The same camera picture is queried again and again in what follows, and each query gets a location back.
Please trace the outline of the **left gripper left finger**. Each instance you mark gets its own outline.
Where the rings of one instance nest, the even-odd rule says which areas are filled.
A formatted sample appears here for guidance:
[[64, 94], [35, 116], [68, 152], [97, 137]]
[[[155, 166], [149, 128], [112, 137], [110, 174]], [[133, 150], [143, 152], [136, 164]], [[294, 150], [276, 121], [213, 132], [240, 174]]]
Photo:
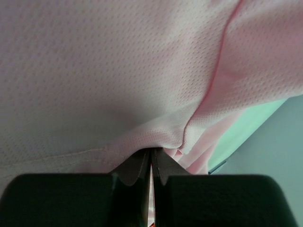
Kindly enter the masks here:
[[146, 227], [149, 210], [150, 150], [132, 154], [112, 172], [115, 178], [110, 227]]

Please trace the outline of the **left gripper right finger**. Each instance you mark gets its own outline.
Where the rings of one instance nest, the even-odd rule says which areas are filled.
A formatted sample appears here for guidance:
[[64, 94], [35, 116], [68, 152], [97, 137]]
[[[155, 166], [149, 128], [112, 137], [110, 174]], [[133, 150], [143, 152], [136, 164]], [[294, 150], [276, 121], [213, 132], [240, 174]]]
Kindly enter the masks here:
[[166, 152], [151, 152], [154, 183], [155, 226], [194, 226], [194, 176]]

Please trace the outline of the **pink t shirt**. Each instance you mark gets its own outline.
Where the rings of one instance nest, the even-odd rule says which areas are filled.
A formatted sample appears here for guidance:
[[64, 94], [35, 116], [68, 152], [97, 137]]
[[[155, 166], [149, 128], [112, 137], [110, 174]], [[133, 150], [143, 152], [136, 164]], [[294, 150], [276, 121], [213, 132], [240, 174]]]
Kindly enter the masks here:
[[295, 227], [268, 176], [211, 176], [245, 109], [303, 93], [300, 0], [3, 0], [0, 224], [109, 227], [115, 178], [163, 149], [194, 227]]

